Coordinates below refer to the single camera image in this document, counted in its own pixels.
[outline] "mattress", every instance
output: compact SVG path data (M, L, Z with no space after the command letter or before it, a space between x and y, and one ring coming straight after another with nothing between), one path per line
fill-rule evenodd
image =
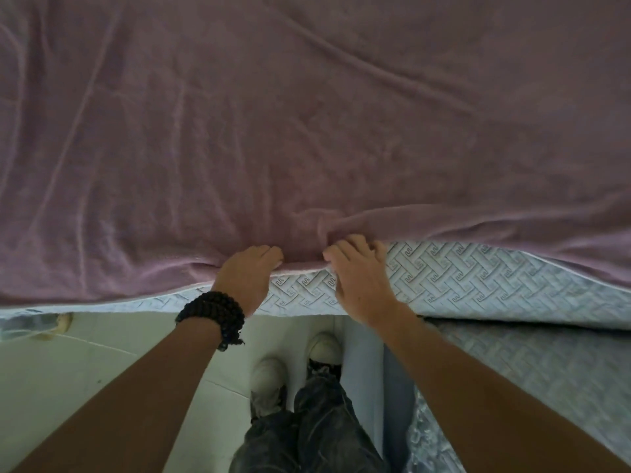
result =
M387 273L397 298L429 317L553 322L631 328L631 293L523 252L485 245L393 243ZM209 290L197 286L129 302L4 309L0 316L62 311L178 312ZM258 314L343 314L329 270L272 278Z
M631 337L578 328L443 322L448 340L631 463ZM409 473L464 473L416 390Z

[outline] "jeans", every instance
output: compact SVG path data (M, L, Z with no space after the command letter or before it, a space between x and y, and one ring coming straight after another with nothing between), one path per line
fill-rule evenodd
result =
M315 374L296 394L295 413L256 420L237 450L230 473L386 473L359 424L351 400L330 374Z

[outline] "white tile floor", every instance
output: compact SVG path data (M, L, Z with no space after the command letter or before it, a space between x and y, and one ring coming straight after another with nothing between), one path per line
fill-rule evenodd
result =
M62 337L0 343L0 472L168 334L174 318L157 312L79 313ZM342 326L343 319L332 316L246 322L245 345L218 353L204 373L165 471L227 472L250 424L253 366L270 354L282 358L293 398L304 382L309 338L323 330L341 338Z

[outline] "leg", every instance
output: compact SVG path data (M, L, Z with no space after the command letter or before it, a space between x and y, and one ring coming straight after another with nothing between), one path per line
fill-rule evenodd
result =
M342 348L332 335L312 341L307 383L294 402L300 463L314 473L384 473L386 465L339 384L341 362Z
M250 398L252 426L230 473L298 472L298 416L285 408L287 370L279 360L266 359L257 366Z

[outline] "sneaker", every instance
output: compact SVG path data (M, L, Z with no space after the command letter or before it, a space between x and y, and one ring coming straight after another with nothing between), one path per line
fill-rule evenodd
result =
M287 408L287 367L275 358L262 360L250 379L252 423Z
M307 380L319 373L333 375L339 381L342 377L342 345L331 334L318 334L309 343L307 351Z

